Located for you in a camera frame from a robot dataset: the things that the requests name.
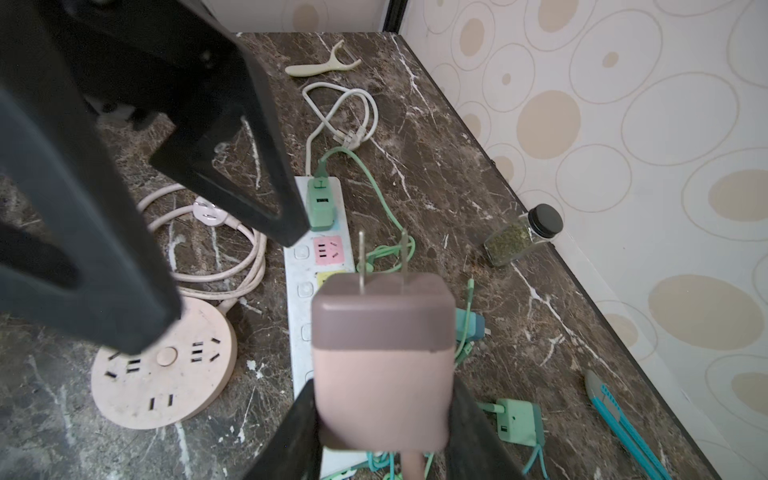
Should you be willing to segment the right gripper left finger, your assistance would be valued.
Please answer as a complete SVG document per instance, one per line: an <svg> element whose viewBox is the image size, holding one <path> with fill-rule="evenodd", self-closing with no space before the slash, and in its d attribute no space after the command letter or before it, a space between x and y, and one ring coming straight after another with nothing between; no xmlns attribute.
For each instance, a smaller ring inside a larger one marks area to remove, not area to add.
<svg viewBox="0 0 768 480"><path fill-rule="evenodd" d="M243 479L320 479L323 446L314 381L308 380Z"/></svg>

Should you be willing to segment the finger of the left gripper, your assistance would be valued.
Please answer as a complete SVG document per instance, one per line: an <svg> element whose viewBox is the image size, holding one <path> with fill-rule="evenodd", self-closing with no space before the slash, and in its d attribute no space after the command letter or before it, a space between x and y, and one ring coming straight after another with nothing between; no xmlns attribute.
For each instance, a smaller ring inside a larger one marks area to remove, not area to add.
<svg viewBox="0 0 768 480"><path fill-rule="evenodd" d="M62 1L59 46L78 88L162 113L175 128L152 167L282 246L309 230L281 135L269 76L200 1ZM249 126L277 198L254 199L213 166L216 147Z"/></svg>
<svg viewBox="0 0 768 480"><path fill-rule="evenodd" d="M138 354L181 314L163 258L31 1L1 5L1 171L50 241L1 228L1 309Z"/></svg>

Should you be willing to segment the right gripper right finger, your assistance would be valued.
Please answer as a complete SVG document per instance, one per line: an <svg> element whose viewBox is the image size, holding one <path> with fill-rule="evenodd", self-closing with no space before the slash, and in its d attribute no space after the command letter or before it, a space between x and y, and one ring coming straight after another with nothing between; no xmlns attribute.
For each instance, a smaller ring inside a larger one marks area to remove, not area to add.
<svg viewBox="0 0 768 480"><path fill-rule="evenodd" d="M464 383L455 377L449 408L446 478L523 480L520 466L503 447Z"/></svg>

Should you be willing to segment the pink charger plug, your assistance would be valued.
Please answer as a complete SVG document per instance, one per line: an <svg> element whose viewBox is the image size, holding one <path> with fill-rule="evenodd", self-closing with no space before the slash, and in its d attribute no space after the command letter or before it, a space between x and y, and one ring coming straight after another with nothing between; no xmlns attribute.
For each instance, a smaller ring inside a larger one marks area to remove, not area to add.
<svg viewBox="0 0 768 480"><path fill-rule="evenodd" d="M446 446L455 300L444 280L408 269L331 276L312 300L319 438L334 450L396 452L406 479Z"/></svg>

